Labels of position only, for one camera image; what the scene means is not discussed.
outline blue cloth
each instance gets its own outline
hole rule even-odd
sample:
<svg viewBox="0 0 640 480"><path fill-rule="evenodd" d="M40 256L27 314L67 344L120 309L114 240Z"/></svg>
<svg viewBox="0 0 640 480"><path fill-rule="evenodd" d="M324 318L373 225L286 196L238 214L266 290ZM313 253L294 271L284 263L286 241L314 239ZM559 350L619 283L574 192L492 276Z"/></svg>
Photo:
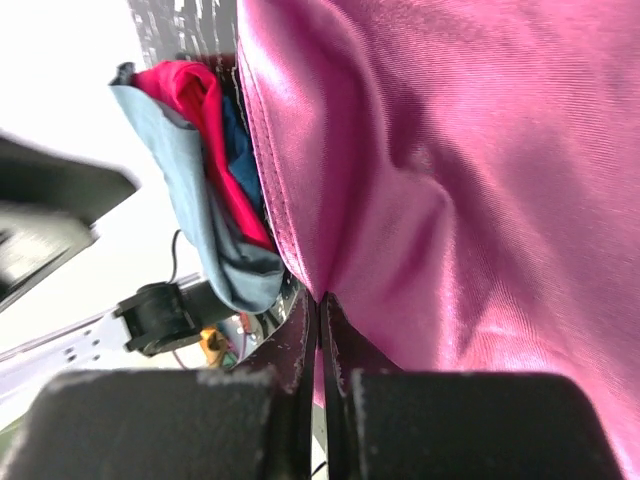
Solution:
<svg viewBox="0 0 640 480"><path fill-rule="evenodd" d="M253 209L262 214L262 187L256 157L253 155L249 136L238 122L233 102L227 96L222 99L222 114L229 171L242 187Z"/></svg>

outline white background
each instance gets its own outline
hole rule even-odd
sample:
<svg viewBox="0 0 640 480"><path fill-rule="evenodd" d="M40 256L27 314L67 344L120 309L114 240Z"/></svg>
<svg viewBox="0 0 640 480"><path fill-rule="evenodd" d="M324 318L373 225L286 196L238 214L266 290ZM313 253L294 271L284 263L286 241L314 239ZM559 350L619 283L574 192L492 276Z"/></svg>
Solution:
<svg viewBox="0 0 640 480"><path fill-rule="evenodd" d="M142 188L98 222L94 246L0 313L0 352L167 279L177 228L162 174L107 88L120 63L144 68L126 0L1 4L0 130L121 169ZM178 252L179 276L200 269L184 237Z"/></svg>

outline pink cloth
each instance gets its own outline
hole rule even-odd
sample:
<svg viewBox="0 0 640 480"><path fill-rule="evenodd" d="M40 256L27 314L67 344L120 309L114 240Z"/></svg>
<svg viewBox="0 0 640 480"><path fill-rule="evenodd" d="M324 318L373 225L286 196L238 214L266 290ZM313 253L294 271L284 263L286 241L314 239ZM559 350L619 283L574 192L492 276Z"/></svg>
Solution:
<svg viewBox="0 0 640 480"><path fill-rule="evenodd" d="M264 225L229 171L222 125L222 89L216 76L202 63L161 62L136 74L133 84L195 125L208 150L207 179L222 197L247 241L274 251Z"/></svg>
<svg viewBox="0 0 640 480"><path fill-rule="evenodd" d="M571 377L640 475L637 1L238 8L294 274L404 368Z"/></svg>

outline wire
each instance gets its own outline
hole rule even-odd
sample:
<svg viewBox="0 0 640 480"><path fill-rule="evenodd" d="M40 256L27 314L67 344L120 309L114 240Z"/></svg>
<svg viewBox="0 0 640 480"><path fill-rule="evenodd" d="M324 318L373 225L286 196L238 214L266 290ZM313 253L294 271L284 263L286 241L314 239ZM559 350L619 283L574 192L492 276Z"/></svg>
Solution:
<svg viewBox="0 0 640 480"><path fill-rule="evenodd" d="M176 279L176 276L178 275L177 247L178 247L178 237L180 237L180 233L182 233L182 230L180 229L176 230L173 234L173 238L171 239L171 261L173 262L173 268L171 270L171 277L169 278L169 281L167 283L173 282ZM176 359L176 362L178 362L178 365L180 365L180 367L183 370L189 370L187 366L182 362L182 360L180 360L180 357L178 356L175 350L172 350L171 353L173 354L173 358Z"/></svg>
<svg viewBox="0 0 640 480"><path fill-rule="evenodd" d="M318 465L316 467L316 469L313 471L311 476L313 477L316 473L318 473L320 470L322 470L323 467L326 467L326 466L327 466L327 461L325 460L324 462L322 462L320 465Z"/></svg>
<svg viewBox="0 0 640 480"><path fill-rule="evenodd" d="M176 279L176 275L178 274L178 237L182 233L182 230L178 229L173 234L173 239L171 240L171 259L173 261L173 270L171 270L171 277L167 283L171 283Z"/></svg>
<svg viewBox="0 0 640 480"><path fill-rule="evenodd" d="M180 360L180 357L178 356L175 350L171 350L171 353L173 353L173 358L176 359L176 362L178 362L178 365L180 365L183 370L189 370L187 366L184 363L182 363L182 360Z"/></svg>

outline red cloth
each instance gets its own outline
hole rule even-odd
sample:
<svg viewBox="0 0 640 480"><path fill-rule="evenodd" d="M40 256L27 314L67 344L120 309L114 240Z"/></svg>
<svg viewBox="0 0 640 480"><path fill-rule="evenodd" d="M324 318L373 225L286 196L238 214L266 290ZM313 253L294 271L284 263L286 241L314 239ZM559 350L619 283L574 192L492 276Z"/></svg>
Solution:
<svg viewBox="0 0 640 480"><path fill-rule="evenodd" d="M222 90L216 76L201 63L161 62L136 74L133 85L196 126L207 147L207 178L222 196L246 239L274 251L264 225L229 171L222 125Z"/></svg>

